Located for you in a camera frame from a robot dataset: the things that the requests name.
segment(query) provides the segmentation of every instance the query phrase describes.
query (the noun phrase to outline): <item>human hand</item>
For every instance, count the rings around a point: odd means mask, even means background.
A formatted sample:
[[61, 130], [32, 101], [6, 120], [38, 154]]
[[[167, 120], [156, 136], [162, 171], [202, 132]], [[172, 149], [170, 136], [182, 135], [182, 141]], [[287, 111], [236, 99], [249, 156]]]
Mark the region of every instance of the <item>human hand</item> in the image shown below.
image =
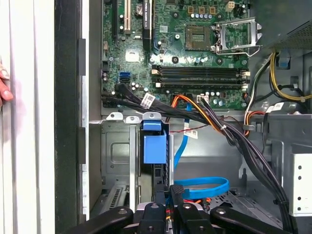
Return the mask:
[[0, 107], [2, 106], [3, 100], [11, 101], [13, 99], [13, 94], [10, 89], [3, 82], [4, 80], [9, 80], [10, 75], [6, 71], [6, 69], [0, 63]]

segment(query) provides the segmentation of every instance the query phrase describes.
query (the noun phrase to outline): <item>motherboard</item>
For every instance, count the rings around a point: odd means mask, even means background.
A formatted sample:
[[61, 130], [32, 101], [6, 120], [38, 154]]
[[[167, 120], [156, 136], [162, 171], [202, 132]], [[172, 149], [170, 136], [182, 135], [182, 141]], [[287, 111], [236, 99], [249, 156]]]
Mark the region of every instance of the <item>motherboard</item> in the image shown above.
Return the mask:
[[204, 96], [212, 108], [244, 110], [247, 53], [218, 48], [248, 44], [248, 25], [218, 27], [246, 19], [248, 8], [243, 0], [103, 0], [102, 90], [118, 95], [125, 83], [140, 98]]

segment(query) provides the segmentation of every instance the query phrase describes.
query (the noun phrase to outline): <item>green circuit board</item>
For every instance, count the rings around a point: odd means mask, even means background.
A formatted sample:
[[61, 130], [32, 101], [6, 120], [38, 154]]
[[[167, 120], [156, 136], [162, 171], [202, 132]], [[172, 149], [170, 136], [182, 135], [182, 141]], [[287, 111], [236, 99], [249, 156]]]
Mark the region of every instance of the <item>green circuit board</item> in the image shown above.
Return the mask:
[[[211, 28], [219, 21], [246, 18], [247, 14], [235, 16], [234, 12], [226, 11], [225, 0], [155, 0], [153, 2], [153, 31], [151, 49], [143, 47], [143, 16], [141, 15], [142, 1], [116, 0], [114, 3], [103, 4], [103, 76], [102, 89], [114, 92], [115, 85], [122, 80], [120, 72], [130, 73], [127, 85], [139, 97], [146, 92], [151, 93], [165, 103], [170, 104], [174, 95], [185, 94], [194, 100], [200, 95], [206, 96], [213, 108], [245, 109], [243, 89], [215, 89], [210, 87], [188, 88], [159, 88], [153, 79], [152, 66], [166, 67], [196, 67], [196, 68], [229, 68], [248, 69], [246, 55], [216, 55], [210, 50], [214, 43], [214, 33]], [[130, 27], [126, 31], [122, 18], [127, 16], [125, 5], [131, 3]], [[228, 45], [246, 44], [248, 41], [247, 26], [240, 25], [227, 29], [226, 42]]]

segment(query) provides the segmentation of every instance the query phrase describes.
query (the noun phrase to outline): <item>finger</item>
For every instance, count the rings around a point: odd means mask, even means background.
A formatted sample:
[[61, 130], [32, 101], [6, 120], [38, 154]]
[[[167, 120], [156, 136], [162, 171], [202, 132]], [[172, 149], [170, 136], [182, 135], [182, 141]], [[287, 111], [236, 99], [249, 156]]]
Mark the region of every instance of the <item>finger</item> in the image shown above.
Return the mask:
[[2, 80], [0, 80], [0, 95], [6, 101], [10, 101], [13, 99], [13, 94], [10, 92], [9, 88], [3, 83]]
[[3, 67], [3, 65], [1, 63], [0, 63], [0, 78], [2, 78], [2, 79], [10, 79], [9, 73]]

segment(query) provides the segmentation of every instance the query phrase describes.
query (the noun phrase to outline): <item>orange wire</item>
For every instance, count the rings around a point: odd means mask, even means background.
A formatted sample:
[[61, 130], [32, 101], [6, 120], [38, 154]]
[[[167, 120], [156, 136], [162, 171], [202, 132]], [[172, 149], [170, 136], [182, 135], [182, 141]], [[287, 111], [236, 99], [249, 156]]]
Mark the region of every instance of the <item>orange wire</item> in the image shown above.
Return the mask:
[[197, 109], [198, 112], [200, 112], [200, 113], [204, 116], [204, 118], [210, 123], [210, 125], [213, 127], [213, 129], [215, 129], [217, 132], [222, 133], [221, 130], [218, 130], [218, 129], [214, 126], [214, 124], [213, 124], [213, 123], [211, 122], [211, 120], [208, 118], [207, 114], [206, 114], [204, 111], [202, 111], [201, 108], [200, 108], [195, 102], [193, 102], [191, 99], [189, 99], [188, 97], [183, 96], [183, 95], [177, 95], [177, 96], [175, 97], [173, 103], [172, 103], [172, 106], [173, 106], [173, 105], [176, 105], [177, 100], [178, 100], [179, 98], [181, 98], [181, 99], [183, 99], [183, 100], [186, 100], [187, 102], [191, 103], [194, 107], [197, 107], [197, 108], [198, 108], [198, 109]]
[[[246, 125], [249, 125], [249, 119], [253, 116], [253, 115], [265, 115], [265, 113], [263, 111], [252, 111], [249, 112], [246, 116]], [[250, 133], [250, 131], [246, 131], [245, 132], [245, 136], [247, 136]]]

